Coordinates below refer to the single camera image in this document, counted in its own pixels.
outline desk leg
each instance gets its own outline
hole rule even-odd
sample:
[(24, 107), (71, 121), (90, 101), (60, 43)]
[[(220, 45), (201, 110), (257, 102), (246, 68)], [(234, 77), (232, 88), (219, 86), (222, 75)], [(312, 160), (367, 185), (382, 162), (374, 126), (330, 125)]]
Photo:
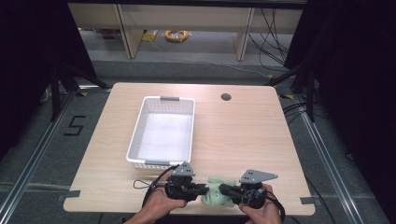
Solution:
[(235, 44), (236, 59), (238, 62), (244, 61), (245, 51), (248, 43), (248, 33), (250, 25), (253, 21), (254, 8), (250, 7), (247, 9), (247, 17), (245, 20), (245, 27), (243, 33), (233, 33), (233, 42)]
[(139, 48), (140, 41), (143, 36), (143, 30), (134, 30), (131, 20), (125, 19), (125, 14), (122, 12), (122, 5), (115, 5), (118, 12), (118, 20), (120, 22), (120, 32), (122, 41), (125, 46), (128, 59), (134, 58)]

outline gray carpet floor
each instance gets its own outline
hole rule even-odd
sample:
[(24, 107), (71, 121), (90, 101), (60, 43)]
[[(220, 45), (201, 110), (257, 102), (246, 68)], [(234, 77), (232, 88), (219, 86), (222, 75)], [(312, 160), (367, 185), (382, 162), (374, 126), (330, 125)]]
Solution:
[[(233, 64), (231, 67), (207, 63), (175, 62), (117, 62), (93, 60), (97, 76), (108, 84), (119, 81), (160, 82), (160, 83), (202, 83), (232, 85), (263, 85), (268, 75), (275, 77), (281, 72), (267, 70), (259, 65)], [(290, 78), (276, 86), (279, 94), (290, 93)], [(90, 84), (78, 79), (79, 84)], [(129, 214), (68, 213), (63, 210), (62, 195), (65, 195), (78, 170), (86, 146), (92, 136), (97, 120), (109, 95), (108, 91), (89, 91), (85, 97), (76, 96), (64, 114), (61, 126), (52, 139), (49, 149), (38, 166), (27, 190), (8, 223), (111, 223), (121, 216)], [(283, 107), (295, 104), (292, 99), (279, 99)], [(289, 112), (287, 121), (305, 175), (312, 181), (328, 205), (336, 223), (348, 223), (348, 218), (340, 203), (334, 187), (328, 177), (323, 163), (318, 156), (315, 144), (304, 126), (301, 116)], [(361, 176), (353, 161), (345, 157), (347, 149), (332, 126), (322, 105), (315, 105), (316, 125), (329, 149), (341, 176), (355, 199), (365, 223), (389, 223), (378, 205), (373, 193)], [(4, 200), (30, 155), (37, 146), (41, 136), (50, 123), (51, 102), (40, 106), (32, 116), (21, 141), (12, 148), (0, 163), (0, 200)], [(83, 125), (80, 135), (65, 136), (76, 130), (68, 127), (74, 116), (75, 123)], [(318, 195), (311, 188), (314, 198)], [(311, 217), (296, 217), (300, 223), (332, 223), (330, 214), (322, 203), (316, 204), (316, 213)], [(240, 217), (169, 217), (167, 223), (242, 223)], [(296, 223), (287, 217), (285, 223)]]

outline person's left hand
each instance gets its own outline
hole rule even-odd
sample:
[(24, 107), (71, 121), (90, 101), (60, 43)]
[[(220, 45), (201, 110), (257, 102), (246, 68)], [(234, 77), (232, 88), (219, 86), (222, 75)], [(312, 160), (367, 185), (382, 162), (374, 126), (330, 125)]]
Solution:
[[(170, 176), (171, 173), (167, 173), (161, 180), (166, 181)], [(142, 210), (125, 222), (125, 224), (154, 223), (157, 219), (166, 216), (175, 208), (183, 208), (186, 205), (187, 202), (185, 200), (168, 198), (164, 187), (158, 187), (151, 192)]]

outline floor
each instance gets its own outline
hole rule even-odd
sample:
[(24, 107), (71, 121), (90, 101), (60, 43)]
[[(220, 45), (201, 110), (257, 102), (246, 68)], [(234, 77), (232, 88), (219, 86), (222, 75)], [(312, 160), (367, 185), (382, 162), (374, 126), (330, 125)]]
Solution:
[[(269, 56), (260, 55), (251, 40), (247, 43), (245, 60), (238, 62), (234, 53), (232, 34), (228, 33), (191, 32), (186, 41), (170, 43), (163, 38), (163, 31), (160, 31), (154, 43), (141, 43), (136, 57), (132, 60), (126, 58), (124, 46), (119, 38), (104, 40), (100, 33), (86, 30), (81, 32), (81, 36), (97, 75), (109, 83), (139, 80), (142, 77), (138, 74), (131, 75), (133, 68), (138, 68), (141, 74), (146, 74), (139, 66), (148, 63), (155, 66), (147, 68), (147, 76), (154, 73), (152, 70), (154, 68), (170, 71), (169, 64), (173, 64), (172, 68), (179, 73), (183, 73), (185, 67), (193, 66), (195, 70), (205, 68), (208, 71), (226, 71), (226, 75), (230, 76), (259, 75), (258, 77), (263, 81), (267, 81), (271, 76), (276, 77), (286, 70)], [(286, 48), (292, 39), (292, 35), (277, 37)], [(262, 44), (262, 37), (259, 34), (253, 34), (252, 39), (259, 45)], [(278, 49), (272, 47), (266, 49), (282, 61)], [(288, 98), (292, 80), (293, 78), (289, 78), (276, 87), (283, 107), (294, 105), (304, 99), (303, 95), (294, 96), (294, 99)], [(80, 84), (89, 83), (81, 80)], [(129, 216), (128, 214), (67, 213), (63, 210), (64, 195), (73, 181), (107, 96), (108, 91), (90, 91), (88, 97), (76, 96), (70, 100), (71, 103), (63, 119), (59, 120), (59, 127), (51, 136), (41, 160), (31, 171), (32, 176), (28, 179), (29, 184), (23, 189), (24, 193), (19, 198), (19, 203), (11, 208), (11, 216), (3, 219), (1, 223), (111, 223), (118, 217)], [(63, 96), (64, 102), (67, 102), (67, 97)], [(389, 223), (359, 169), (353, 160), (346, 157), (347, 149), (324, 108), (320, 104), (315, 105), (316, 122), (313, 126), (301, 110), (304, 112), (303, 108), (293, 107), (293, 110), (287, 112), (285, 116), (307, 181), (313, 183), (310, 185), (310, 190), (316, 200), (317, 212), (312, 217), (287, 217), (285, 223)], [(77, 115), (85, 116), (85, 119), (78, 120), (84, 125), (83, 132), (78, 137), (66, 137), (65, 133), (75, 131), (69, 128), (69, 124)], [(25, 165), (31, 162), (29, 161), (31, 156), (35, 155), (38, 146), (44, 144), (40, 140), (43, 135), (48, 134), (50, 116), (50, 101), (43, 102), (21, 135), (21, 141), (1, 161), (0, 200), (7, 199), (14, 183), (18, 183), (21, 174), (26, 174)], [(318, 138), (317, 141), (313, 139), (315, 132), (309, 131), (312, 127), (318, 130), (319, 141)], [(326, 164), (329, 162), (332, 164), (331, 168)], [(350, 194), (350, 198), (343, 196), (345, 192)], [(355, 212), (348, 211), (346, 207), (348, 203), (345, 199), (352, 199), (352, 204), (349, 205), (356, 205), (356, 209), (354, 207), (349, 209)], [(180, 220), (184, 220), (184, 223), (208, 222), (207, 219), (200, 219), (208, 217), (197, 217), (195, 220), (187, 220), (186, 217), (171, 218), (174, 223), (181, 222)], [(222, 217), (210, 218), (212, 218), (210, 223), (232, 222)]]

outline person's right hand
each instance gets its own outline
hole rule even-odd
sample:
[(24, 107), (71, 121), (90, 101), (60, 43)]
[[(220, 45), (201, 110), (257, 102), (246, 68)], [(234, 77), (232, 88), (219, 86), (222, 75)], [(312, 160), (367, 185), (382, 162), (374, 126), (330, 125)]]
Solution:
[[(262, 184), (267, 191), (273, 193), (273, 189), (270, 185)], [(250, 217), (250, 220), (247, 224), (279, 224), (282, 223), (280, 220), (279, 209), (276, 205), (265, 199), (265, 204), (263, 207), (259, 209), (251, 208), (245, 204), (239, 204), (239, 209), (246, 215)]]

